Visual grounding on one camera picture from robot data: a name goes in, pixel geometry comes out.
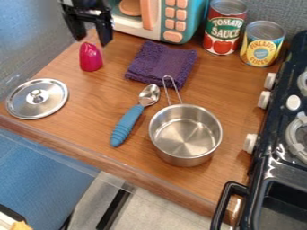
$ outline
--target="metal rim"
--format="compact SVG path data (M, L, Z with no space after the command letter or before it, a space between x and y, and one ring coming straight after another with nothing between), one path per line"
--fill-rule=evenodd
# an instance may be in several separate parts
M271 24L271 25L276 26L280 31L282 31L282 33L283 33L282 36L278 37L277 39L263 39L263 38L259 38L259 37L255 36L255 35L253 35L250 30L254 26L257 26L258 24L261 24L261 23L266 23L266 24ZM255 21L255 22L251 22L250 24L247 25L246 32L247 32L248 35L251 35L252 37L254 37L257 40L280 40L280 39L283 39L285 37L285 35L286 35L285 29L281 25L279 25L279 24L277 24L275 22L271 22L271 21Z
M10 106L9 106L9 101L10 101L10 99L11 99L16 93L18 93L21 89L23 89L25 85L27 85L27 84L32 84L32 83L34 83L34 82L39 82L39 81L41 81L41 82L54 82L54 83L57 83L57 84L63 89L63 92L64 92L64 94L63 94L63 95L64 95L64 98L63 98L62 102L59 103L53 110L48 111L48 112L45 112L45 113L42 113L42 114L37 115L37 116L33 116L33 117L19 116L19 115L17 115L16 113L14 113L14 112L10 109ZM23 84L17 86L17 87L7 96L6 102L5 102L5 108L6 108L6 110L7 110L12 116L14 116L15 118L18 118L18 119L41 119L41 118L47 117L48 115L51 115L51 114L57 112L58 110L60 110L60 109L66 104L66 102L67 102L67 100L68 100L68 96L69 96L69 91L68 91L68 89L67 89L67 86L66 86L64 83L62 83L62 82L60 82L60 81L58 81L58 80L56 80L56 79L51 79L51 78L38 78L38 79L30 80L30 81L28 81L28 82L26 82L26 83L23 83Z
M150 130L152 130L152 125L154 123L154 120L156 119L156 117L158 117L160 114L166 112L167 110L171 110L173 108L177 108L177 107L194 107L194 108L197 108L197 109L200 109L204 112L206 112L207 114L209 114L217 123L217 126L220 130L220 138L218 140L218 142L215 144L215 146L210 149L209 151L205 152L204 154L201 154L201 155L194 155L194 156L190 156L190 157L184 157L184 156L177 156L177 155L172 155L170 153L167 153L163 150L161 150L160 147L158 147L156 144L155 144L155 141L154 141L154 137L153 135L151 134ZM210 155L212 152L214 152L216 150L217 147L219 147L222 143L222 140L223 140L223 128L222 128L222 124L220 122L220 120L210 111L206 110L205 108L203 107L200 107L200 106L197 106L197 105L194 105L194 104L174 104L174 105L170 105L168 107L165 107L163 109L161 109L160 111L158 111L156 114L154 114L154 116L152 117L152 119L150 120L150 123L149 123L149 129L148 129L148 133L149 133L149 137L152 141L152 143L154 144L154 146L159 149L161 152L165 153L166 155L170 155L170 156L173 156L173 157L176 157L178 159L195 159L195 158L199 158L199 157L202 157L202 156L205 156L205 155Z
M238 3L238 4L241 4L242 6L245 7L245 11L242 11L241 13L223 13L223 12L217 10L217 9L214 7L214 4L216 4L216 3L218 3L218 2ZM230 16L230 15L241 15L241 14L245 14L246 12L249 11L247 5L246 5L243 1L241 1L241 0L234 0L234 1L233 1L233 0L231 0L231 1L229 1L229 0L214 0L214 1L212 1L212 2L210 3L210 7L211 7L212 9L214 9L215 11L217 11L218 13L220 13L220 14L222 14L222 15L225 15L225 16Z

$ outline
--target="stove burner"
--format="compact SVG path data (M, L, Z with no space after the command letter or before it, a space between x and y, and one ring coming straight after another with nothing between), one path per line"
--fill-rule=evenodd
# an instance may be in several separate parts
M307 96L307 72L303 72L297 79L297 86L301 90L302 95Z
M298 113L287 127L285 140L289 151L307 164L307 117L304 112Z
M300 127L296 131L296 139L303 146L307 147L307 127Z

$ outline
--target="tomato sauce can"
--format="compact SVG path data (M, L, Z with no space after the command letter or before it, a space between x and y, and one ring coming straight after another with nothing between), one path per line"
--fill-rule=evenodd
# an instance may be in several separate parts
M285 30L274 22L257 21L246 27L240 57L250 66L271 66L278 58Z
M233 53L238 47L246 14L247 5L241 0L211 1L204 48L216 55Z

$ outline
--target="gray wall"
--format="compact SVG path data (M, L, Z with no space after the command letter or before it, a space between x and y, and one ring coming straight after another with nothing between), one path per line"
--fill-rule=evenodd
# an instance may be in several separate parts
M57 0L1 0L0 99L71 42Z
M283 26L290 40L295 33L307 29L307 0L246 0L247 22L268 20Z

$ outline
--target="microwave buttons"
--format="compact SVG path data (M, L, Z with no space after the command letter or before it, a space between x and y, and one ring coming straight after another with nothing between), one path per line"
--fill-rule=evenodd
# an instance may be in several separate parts
M186 23L185 22L176 22L176 30L177 31L185 31Z
M187 11L185 10L178 10L176 12L176 17L178 20L185 21L187 19Z
M179 43L182 41L182 34L179 32L175 32L175 31L166 31L163 34L163 37L166 40L174 42L174 43Z
M168 18L174 18L175 17L175 9L167 7L165 9L165 16Z
M187 8L188 0L177 0L177 6L182 9Z
M167 20L165 21L165 27L166 27L167 29L173 30L173 29L175 28L175 21L172 20L172 19L167 19Z
M166 0L166 5L168 6L175 6L176 0Z

